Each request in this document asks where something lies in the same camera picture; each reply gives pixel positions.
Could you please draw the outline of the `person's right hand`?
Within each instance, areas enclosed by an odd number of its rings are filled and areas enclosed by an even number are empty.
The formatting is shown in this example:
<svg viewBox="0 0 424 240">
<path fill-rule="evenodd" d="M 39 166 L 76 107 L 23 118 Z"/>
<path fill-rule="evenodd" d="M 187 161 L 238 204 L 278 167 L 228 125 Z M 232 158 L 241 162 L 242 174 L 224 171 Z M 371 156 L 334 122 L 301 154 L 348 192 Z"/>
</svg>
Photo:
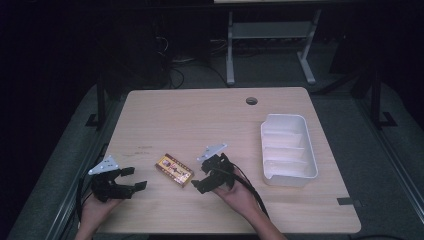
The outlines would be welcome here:
<svg viewBox="0 0 424 240">
<path fill-rule="evenodd" d="M 246 220 L 264 216 L 254 195 L 239 181 L 235 181 L 231 189 L 225 190 L 218 187 L 213 190 L 213 193 Z"/>
</svg>

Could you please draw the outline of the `white plastic divided container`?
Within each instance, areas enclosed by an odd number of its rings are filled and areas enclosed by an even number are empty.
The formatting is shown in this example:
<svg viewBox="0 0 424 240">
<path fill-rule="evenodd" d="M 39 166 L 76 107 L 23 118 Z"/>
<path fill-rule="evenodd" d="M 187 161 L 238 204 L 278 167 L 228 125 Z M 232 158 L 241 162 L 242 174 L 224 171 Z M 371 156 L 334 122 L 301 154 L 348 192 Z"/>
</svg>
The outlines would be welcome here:
<svg viewBox="0 0 424 240">
<path fill-rule="evenodd" d="M 318 176 L 306 120 L 301 115 L 269 114 L 261 124 L 264 182 L 304 187 Z"/>
</svg>

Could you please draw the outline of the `black metal stand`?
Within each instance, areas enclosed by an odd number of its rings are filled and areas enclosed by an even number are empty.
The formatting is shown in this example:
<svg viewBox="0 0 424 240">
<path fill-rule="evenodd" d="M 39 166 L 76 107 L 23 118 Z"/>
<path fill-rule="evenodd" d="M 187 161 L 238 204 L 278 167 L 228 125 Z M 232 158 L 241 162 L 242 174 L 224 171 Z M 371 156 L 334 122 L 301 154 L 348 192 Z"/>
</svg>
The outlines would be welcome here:
<svg viewBox="0 0 424 240">
<path fill-rule="evenodd" d="M 397 123 L 389 112 L 381 111 L 381 76 L 375 71 L 371 83 L 370 118 L 374 126 L 381 130 L 383 127 L 396 127 Z"/>
</svg>

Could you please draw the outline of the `person's left hand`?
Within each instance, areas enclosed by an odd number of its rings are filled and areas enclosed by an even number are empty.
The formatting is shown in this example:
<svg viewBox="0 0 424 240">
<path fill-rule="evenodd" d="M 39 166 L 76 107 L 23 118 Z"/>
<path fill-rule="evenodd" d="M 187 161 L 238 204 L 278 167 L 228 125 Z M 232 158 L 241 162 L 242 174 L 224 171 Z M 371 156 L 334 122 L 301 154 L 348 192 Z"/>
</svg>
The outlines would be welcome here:
<svg viewBox="0 0 424 240">
<path fill-rule="evenodd" d="M 95 232 L 121 202 L 121 199 L 109 199 L 101 202 L 94 195 L 90 195 L 83 204 L 79 229 L 85 232 Z"/>
</svg>

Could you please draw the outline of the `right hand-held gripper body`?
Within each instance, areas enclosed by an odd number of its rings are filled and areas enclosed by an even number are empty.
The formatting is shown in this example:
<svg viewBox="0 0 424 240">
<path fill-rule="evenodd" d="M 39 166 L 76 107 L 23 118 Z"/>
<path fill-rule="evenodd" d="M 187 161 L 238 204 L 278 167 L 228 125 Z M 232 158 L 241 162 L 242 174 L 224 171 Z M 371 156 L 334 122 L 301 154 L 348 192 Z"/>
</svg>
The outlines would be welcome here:
<svg viewBox="0 0 424 240">
<path fill-rule="evenodd" d="M 213 170 L 206 175 L 216 180 L 216 188 L 222 185 L 232 188 L 234 185 L 234 177 L 232 176 L 234 165 L 223 153 L 226 147 L 227 145 L 225 143 L 207 146 L 202 155 L 197 158 L 201 166 L 204 161 L 210 161 L 213 164 Z"/>
</svg>

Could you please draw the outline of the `white metal stand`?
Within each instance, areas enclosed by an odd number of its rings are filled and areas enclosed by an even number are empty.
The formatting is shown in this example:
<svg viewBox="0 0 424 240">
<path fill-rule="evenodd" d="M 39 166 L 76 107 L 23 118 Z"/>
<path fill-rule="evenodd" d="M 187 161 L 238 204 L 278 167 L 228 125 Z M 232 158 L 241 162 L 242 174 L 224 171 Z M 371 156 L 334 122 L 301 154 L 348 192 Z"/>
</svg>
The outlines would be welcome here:
<svg viewBox="0 0 424 240">
<path fill-rule="evenodd" d="M 302 51 L 297 53 L 305 79 L 308 84 L 314 85 L 316 79 L 308 63 L 308 54 L 318 27 L 321 9 L 315 11 L 310 21 L 291 22 L 234 22 L 233 13 L 228 14 L 227 25 L 227 55 L 226 55 L 226 84 L 235 84 L 233 64 L 233 41 L 243 39 L 289 39 L 305 40 Z"/>
</svg>

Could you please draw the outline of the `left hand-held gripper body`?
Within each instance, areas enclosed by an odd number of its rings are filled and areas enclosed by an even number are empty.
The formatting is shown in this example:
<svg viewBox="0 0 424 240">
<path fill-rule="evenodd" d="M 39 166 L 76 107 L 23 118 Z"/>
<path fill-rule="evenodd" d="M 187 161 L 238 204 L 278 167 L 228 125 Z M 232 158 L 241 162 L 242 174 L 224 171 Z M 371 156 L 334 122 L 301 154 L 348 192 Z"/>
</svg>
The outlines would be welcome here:
<svg viewBox="0 0 424 240">
<path fill-rule="evenodd" d="M 120 170 L 118 163 L 109 155 L 88 171 L 92 177 L 92 193 L 101 202 L 109 199 L 130 199 L 134 194 L 133 186 L 116 183 L 115 179 L 122 177 Z"/>
</svg>

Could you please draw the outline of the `yellow and red box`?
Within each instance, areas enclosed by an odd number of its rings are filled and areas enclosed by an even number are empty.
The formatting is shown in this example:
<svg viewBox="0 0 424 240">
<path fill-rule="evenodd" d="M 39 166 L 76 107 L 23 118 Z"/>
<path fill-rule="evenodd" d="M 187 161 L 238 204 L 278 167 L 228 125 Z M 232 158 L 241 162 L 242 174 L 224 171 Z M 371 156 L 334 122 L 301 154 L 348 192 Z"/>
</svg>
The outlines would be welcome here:
<svg viewBox="0 0 424 240">
<path fill-rule="evenodd" d="M 180 187 L 185 187 L 194 177 L 192 169 L 170 154 L 162 156 L 155 163 L 155 167 Z"/>
</svg>

